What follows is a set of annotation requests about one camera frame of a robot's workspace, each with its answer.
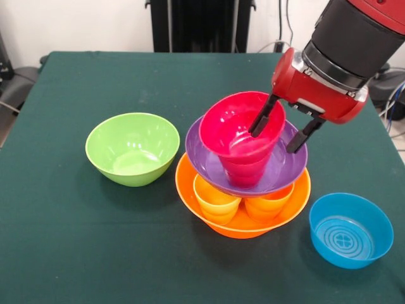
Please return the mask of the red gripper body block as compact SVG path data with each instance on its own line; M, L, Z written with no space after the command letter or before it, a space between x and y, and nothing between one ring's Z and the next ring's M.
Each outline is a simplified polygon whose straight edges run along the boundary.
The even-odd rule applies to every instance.
M271 79L272 93L290 104L300 104L311 113L335 124L352 120L365 106L368 87L341 89L315 73L292 47L282 55Z

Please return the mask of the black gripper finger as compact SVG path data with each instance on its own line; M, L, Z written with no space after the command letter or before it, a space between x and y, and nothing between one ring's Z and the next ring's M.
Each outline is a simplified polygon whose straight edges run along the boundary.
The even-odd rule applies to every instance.
M286 146L286 152L297 153L308 141L308 139L320 129L326 120L322 118L312 119L303 129L299 129Z
M278 101L278 96L275 94L270 94L268 99L264 103L262 109L259 111L256 118L253 120L251 126L249 127L249 133L252 137L259 137L262 134L268 136L270 133L270 115Z

